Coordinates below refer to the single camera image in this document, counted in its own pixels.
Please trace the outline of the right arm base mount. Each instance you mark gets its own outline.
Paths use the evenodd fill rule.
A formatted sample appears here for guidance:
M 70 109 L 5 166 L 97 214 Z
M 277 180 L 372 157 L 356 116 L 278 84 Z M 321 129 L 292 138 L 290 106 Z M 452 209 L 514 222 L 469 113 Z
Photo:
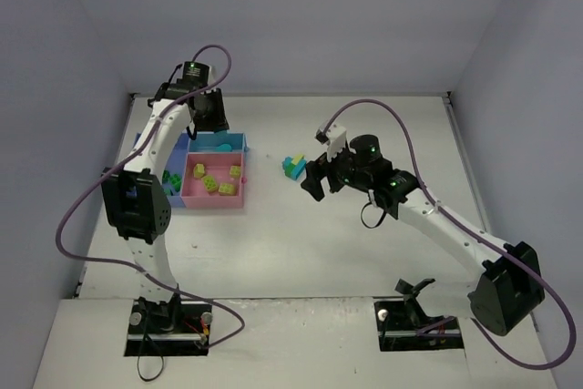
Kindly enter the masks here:
M 463 350 L 457 319 L 429 317 L 404 299 L 373 303 L 379 349 L 383 353 Z

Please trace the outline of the teal rounded lego piece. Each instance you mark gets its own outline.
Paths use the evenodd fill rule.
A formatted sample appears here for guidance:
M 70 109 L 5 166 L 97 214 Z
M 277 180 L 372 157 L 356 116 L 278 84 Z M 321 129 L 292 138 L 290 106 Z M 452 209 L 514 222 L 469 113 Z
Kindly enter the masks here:
M 223 143 L 223 144 L 218 145 L 215 148 L 215 151 L 216 152 L 219 152 L 219 153 L 232 152 L 233 151 L 233 146 L 231 144 L 229 144 L 229 143 Z

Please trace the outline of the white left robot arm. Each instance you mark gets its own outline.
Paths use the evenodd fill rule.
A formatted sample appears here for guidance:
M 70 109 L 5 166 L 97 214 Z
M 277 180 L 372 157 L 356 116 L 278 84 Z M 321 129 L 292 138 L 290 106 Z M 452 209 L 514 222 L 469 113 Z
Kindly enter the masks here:
M 169 156 L 182 133 L 194 139 L 199 132 L 229 129 L 221 90 L 217 87 L 172 106 L 176 99 L 207 87 L 213 68 L 195 61 L 181 66 L 182 76 L 163 83 L 148 101 L 151 114 L 132 152 L 136 155 L 101 184 L 107 221 L 128 242 L 134 262 L 148 278 L 140 281 L 139 310 L 171 325 L 179 314 L 180 297 L 169 267 L 165 232 L 171 219 L 162 177 Z

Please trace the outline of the lime green lego brick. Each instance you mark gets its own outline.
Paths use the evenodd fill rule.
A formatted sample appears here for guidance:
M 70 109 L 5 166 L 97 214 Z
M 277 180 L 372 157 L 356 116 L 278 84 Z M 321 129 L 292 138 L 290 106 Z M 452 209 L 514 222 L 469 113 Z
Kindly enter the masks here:
M 219 189 L 219 184 L 212 175 L 202 177 L 201 182 L 207 193 L 213 193 Z

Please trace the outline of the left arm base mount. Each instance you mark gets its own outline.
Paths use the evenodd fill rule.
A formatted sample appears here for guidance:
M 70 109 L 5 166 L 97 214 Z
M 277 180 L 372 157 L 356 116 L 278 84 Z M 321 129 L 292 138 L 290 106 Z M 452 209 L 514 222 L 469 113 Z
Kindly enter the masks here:
M 143 302 L 134 301 L 128 319 L 126 357 L 207 356 L 213 308 L 204 302 L 182 302 L 172 321 Z

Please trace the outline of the yellow printed lego brick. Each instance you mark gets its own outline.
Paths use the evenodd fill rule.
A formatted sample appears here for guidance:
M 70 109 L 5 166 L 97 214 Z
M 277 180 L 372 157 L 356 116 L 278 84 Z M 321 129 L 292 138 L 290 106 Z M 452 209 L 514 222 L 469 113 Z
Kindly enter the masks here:
M 221 183 L 219 185 L 218 193 L 221 196 L 236 196 L 237 186 L 231 183 Z

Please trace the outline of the pale yellow lego brick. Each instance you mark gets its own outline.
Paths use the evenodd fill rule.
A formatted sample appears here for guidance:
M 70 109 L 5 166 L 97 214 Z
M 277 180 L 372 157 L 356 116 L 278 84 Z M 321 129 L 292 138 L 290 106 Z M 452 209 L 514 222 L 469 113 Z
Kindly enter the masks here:
M 238 179 L 241 176 L 241 166 L 231 166 L 230 176 L 234 179 Z

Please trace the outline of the teal green lego stack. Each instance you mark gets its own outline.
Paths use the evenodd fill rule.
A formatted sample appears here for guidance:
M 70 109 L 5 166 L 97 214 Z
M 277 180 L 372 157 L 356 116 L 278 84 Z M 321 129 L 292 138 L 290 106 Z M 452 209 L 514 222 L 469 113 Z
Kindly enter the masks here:
M 304 172 L 307 161 L 303 154 L 286 157 L 281 163 L 284 175 L 291 180 L 297 180 Z

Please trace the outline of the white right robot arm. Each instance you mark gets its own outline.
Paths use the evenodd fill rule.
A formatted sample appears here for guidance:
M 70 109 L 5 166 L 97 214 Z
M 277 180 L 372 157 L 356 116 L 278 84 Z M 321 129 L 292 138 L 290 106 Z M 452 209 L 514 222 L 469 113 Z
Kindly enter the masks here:
M 399 280 L 408 316 L 421 329 L 443 316 L 473 318 L 497 336 L 510 333 L 545 299 L 532 278 L 540 267 L 536 251 L 524 242 L 511 245 L 473 226 L 423 192 L 418 178 L 393 166 L 381 153 L 375 135 L 346 138 L 336 124 L 320 128 L 316 139 L 326 151 L 306 165 L 301 186 L 320 201 L 322 182 L 329 192 L 352 188 L 365 193 L 370 205 L 423 233 L 467 271 L 463 282 L 417 284 Z

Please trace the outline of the dark green lego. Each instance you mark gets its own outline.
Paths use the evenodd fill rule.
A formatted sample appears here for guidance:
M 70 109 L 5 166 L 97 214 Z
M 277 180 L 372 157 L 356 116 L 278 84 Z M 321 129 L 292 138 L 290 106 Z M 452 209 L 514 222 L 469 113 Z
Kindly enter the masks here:
M 168 196 L 178 196 L 181 193 L 183 177 L 180 173 L 163 171 L 162 187 Z

